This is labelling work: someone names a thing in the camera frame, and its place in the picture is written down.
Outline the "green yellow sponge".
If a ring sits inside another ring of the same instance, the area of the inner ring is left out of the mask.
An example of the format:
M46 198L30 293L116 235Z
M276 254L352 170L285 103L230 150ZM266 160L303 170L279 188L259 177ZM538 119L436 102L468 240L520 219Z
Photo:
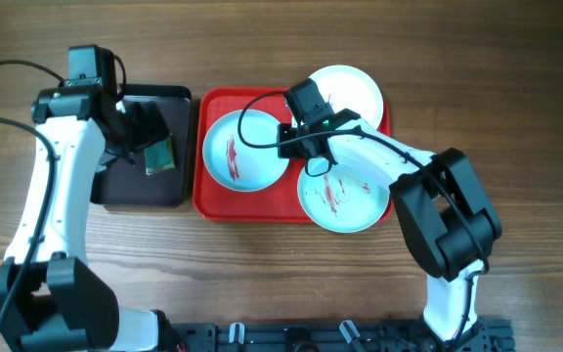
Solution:
M175 167L170 137L159 141L144 150L146 173L152 175Z

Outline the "light blue plate front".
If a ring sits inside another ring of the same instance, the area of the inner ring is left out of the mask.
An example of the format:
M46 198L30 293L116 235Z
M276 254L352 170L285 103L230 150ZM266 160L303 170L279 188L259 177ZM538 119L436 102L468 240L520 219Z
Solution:
M336 233L356 233L377 223L387 212L390 193L355 169L327 161L311 163L301 171L297 194L306 215L317 225Z

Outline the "light blue plate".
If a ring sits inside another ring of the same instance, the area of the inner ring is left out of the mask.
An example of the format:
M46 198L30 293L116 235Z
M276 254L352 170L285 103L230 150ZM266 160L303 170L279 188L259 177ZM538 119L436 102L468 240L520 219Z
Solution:
M387 212L390 193L355 169L327 161L311 163L301 171L297 194L306 215L317 225L336 233L356 233L377 223Z
M245 145L238 131L251 144L273 144L280 122L260 110L248 110L238 129L240 110L226 113L207 131L202 157L205 168L221 186L238 192L256 192L275 182L285 172L289 160L277 149L254 149Z

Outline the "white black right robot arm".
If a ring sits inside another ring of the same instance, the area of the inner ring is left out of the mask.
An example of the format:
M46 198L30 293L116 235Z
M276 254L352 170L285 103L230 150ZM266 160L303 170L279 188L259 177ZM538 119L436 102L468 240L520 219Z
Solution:
M277 142L283 158L346 166L389 191L408 251L428 276L424 324L448 350L470 339L477 280L502 228L468 157L406 146L351 110L284 123Z

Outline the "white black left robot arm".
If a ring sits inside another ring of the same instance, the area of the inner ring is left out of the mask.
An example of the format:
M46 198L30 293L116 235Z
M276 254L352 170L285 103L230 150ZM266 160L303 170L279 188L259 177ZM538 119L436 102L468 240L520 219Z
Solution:
M0 338L14 351L172 351L158 310L120 305L87 264L97 170L169 137L160 98L118 103L100 86L43 91L22 220L0 265Z

